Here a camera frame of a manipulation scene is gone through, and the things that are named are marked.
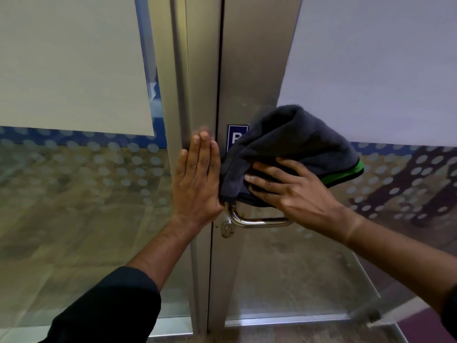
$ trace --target green cloth edge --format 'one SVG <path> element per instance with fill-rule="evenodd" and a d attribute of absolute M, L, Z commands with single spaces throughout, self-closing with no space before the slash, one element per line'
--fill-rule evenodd
<path fill-rule="evenodd" d="M 325 177 L 321 178 L 320 181 L 323 182 L 323 184 L 327 185 L 327 184 L 337 181 L 343 177 L 350 176 L 357 172 L 360 172 L 362 169 L 363 169 L 363 163 L 362 163 L 362 161 L 359 160 L 357 165 L 355 167 L 353 167 L 352 169 L 347 170 L 346 172 L 335 173 L 332 175 L 325 176 Z"/>

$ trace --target hand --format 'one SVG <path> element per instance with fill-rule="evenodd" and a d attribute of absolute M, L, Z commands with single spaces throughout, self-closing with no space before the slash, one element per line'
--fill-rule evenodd
<path fill-rule="evenodd" d="M 253 167 L 256 170 L 282 183 L 245 175 L 244 179 L 247 182 L 268 192 L 256 191 L 252 186 L 249 186 L 249 190 L 258 198 L 282 211 L 290 220 L 330 238 L 343 241 L 347 230 L 343 221 L 347 220 L 350 210 L 339 203 L 319 178 L 300 162 L 281 158 L 277 158 L 277 162 L 295 170 L 299 177 L 290 175 L 277 167 L 255 162 Z"/>
<path fill-rule="evenodd" d="M 206 131 L 192 137 L 189 151 L 181 150 L 172 188 L 172 220 L 195 236 L 224 208 L 219 202 L 220 167 L 218 144 Z"/>

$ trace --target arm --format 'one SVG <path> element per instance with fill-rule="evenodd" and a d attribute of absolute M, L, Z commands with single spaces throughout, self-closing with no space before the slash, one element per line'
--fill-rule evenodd
<path fill-rule="evenodd" d="M 103 278 L 54 318 L 45 343 L 145 342 L 160 311 L 160 294 L 191 240 L 215 219 L 220 157 L 207 132 L 180 153 L 172 191 L 172 218 L 125 267 Z"/>
<path fill-rule="evenodd" d="M 300 225 L 345 244 L 403 283 L 441 313 L 457 284 L 457 258 L 380 226 L 336 201 L 313 173 L 297 161 L 277 159 L 299 177 L 255 163 L 254 168 L 282 183 L 246 175 L 268 192 L 249 189 Z"/>
<path fill-rule="evenodd" d="M 128 264 L 146 273 L 162 290 L 187 245 L 223 210 L 219 203 L 219 148 L 207 132 L 181 150 L 173 181 L 174 212 L 169 223 Z"/>

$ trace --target forearm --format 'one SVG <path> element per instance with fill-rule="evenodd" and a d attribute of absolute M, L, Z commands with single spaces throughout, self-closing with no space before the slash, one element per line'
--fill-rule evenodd
<path fill-rule="evenodd" d="M 346 237 L 340 242 L 410 288 L 441 313 L 457 284 L 457 258 L 345 211 Z"/>
<path fill-rule="evenodd" d="M 163 230 L 127 263 L 127 266 L 146 273 L 159 290 L 162 290 L 173 267 L 196 235 L 197 229 L 183 224 L 171 218 Z"/>

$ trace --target lever handle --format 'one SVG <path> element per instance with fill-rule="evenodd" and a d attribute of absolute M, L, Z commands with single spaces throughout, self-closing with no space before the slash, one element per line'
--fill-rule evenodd
<path fill-rule="evenodd" d="M 228 204 L 228 213 L 233 224 L 244 228 L 261 228 L 261 227 L 279 227 L 293 224 L 286 217 L 282 218 L 264 218 L 264 219 L 245 219 L 240 217 L 234 204 Z"/>

